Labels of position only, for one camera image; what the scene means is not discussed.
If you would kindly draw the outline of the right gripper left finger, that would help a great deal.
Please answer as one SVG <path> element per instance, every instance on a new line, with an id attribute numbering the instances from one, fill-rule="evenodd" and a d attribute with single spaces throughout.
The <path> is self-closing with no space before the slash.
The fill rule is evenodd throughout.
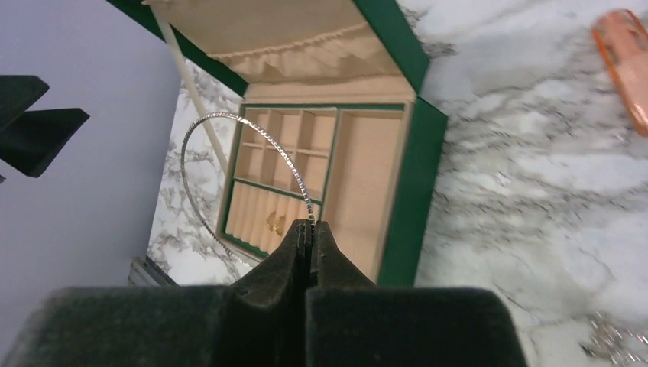
<path id="1" fill-rule="evenodd" d="M 312 225 L 229 286 L 68 287 L 28 317 L 4 366 L 302 366 Z"/>

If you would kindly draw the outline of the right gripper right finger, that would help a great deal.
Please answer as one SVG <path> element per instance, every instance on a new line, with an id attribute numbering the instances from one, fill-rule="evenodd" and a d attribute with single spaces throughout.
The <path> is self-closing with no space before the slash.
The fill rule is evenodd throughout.
<path id="1" fill-rule="evenodd" d="M 305 295 L 308 366 L 524 366 L 509 310 L 474 287 L 378 287 L 315 227 L 317 284 Z"/>

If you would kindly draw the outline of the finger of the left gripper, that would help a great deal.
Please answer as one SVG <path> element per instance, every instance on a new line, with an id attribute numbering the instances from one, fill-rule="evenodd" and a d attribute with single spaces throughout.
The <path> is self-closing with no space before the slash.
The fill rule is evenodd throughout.
<path id="1" fill-rule="evenodd" d="M 27 111 L 50 86 L 33 75 L 1 75 L 1 130 Z"/>
<path id="2" fill-rule="evenodd" d="M 39 178 L 88 119 L 80 108 L 25 112 L 1 130 L 1 160 Z"/>

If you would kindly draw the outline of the green jewelry box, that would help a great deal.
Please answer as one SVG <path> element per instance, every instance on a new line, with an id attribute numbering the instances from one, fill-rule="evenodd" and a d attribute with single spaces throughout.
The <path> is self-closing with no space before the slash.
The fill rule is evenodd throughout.
<path id="1" fill-rule="evenodd" d="M 251 265 L 289 226 L 327 222 L 373 282 L 411 286 L 446 116 L 421 95 L 429 58 L 395 1 L 116 1 L 242 98 L 203 250 Z"/>

